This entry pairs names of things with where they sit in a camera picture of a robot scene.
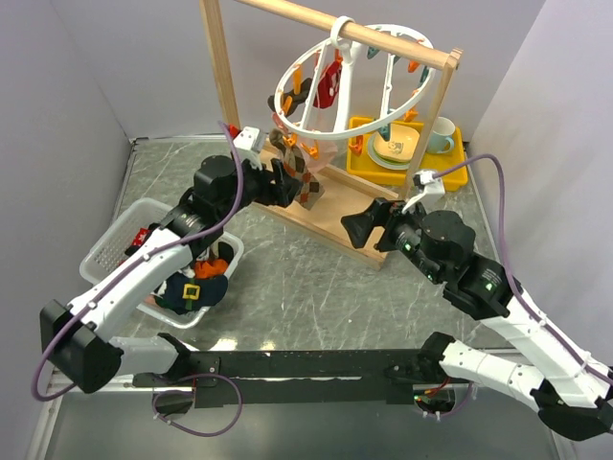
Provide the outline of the brown argyle sock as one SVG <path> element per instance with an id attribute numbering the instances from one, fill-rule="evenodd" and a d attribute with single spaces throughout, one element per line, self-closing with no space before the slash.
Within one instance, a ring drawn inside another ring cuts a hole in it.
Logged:
<path id="1" fill-rule="evenodd" d="M 279 151 L 285 171 L 303 182 L 302 191 L 294 200 L 303 208 L 311 210 L 325 193 L 324 186 L 307 168 L 301 151 L 297 147 L 287 149 L 284 146 L 282 134 L 277 128 L 269 132 L 268 140 Z"/>

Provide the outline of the navy sock with buckle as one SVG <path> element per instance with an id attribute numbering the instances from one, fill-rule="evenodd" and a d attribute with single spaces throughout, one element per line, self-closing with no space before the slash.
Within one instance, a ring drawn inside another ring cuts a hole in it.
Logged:
<path id="1" fill-rule="evenodd" d="M 183 315 L 216 306 L 225 296 L 229 280 L 224 275 L 207 279 L 188 278 L 174 273 L 155 292 L 155 303 Z"/>

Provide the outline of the pale pink sock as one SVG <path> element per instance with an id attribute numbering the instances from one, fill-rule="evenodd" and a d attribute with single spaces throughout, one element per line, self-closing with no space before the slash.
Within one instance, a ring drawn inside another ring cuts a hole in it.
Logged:
<path id="1" fill-rule="evenodd" d="M 337 155 L 338 147 L 335 142 L 298 136 L 283 125 L 280 116 L 276 112 L 272 114 L 271 118 L 275 128 L 282 134 L 284 146 L 287 149 L 297 147 L 301 151 L 307 168 L 311 172 L 317 173 L 321 171 Z"/>

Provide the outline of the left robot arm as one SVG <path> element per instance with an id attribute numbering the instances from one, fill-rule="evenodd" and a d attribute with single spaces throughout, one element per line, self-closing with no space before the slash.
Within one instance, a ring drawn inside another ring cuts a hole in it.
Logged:
<path id="1" fill-rule="evenodd" d="M 301 187 L 279 159 L 261 168 L 237 155 L 203 160 L 191 188 L 133 255 L 68 305 L 52 300 L 41 310 L 41 361 L 86 394 L 123 375 L 157 374 L 166 384 L 182 383 L 190 352 L 178 340 L 119 337 L 117 331 L 147 296 L 220 238 L 237 211 L 253 202 L 286 208 Z"/>

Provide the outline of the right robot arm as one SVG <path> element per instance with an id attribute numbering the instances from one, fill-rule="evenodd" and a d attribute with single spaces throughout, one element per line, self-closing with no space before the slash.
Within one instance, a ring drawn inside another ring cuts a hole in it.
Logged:
<path id="1" fill-rule="evenodd" d="M 375 249 L 398 251 L 443 298 L 473 320 L 504 337 L 524 364 L 470 348 L 441 333 L 423 344 L 420 374 L 437 382 L 445 376 L 471 380 L 533 410 L 550 430 L 584 441 L 612 431 L 612 370 L 571 344 L 552 325 L 505 268 L 474 250 L 475 232 L 453 211 L 410 209 L 399 200 L 375 199 L 341 224 L 352 246 L 361 248 L 376 227 Z"/>

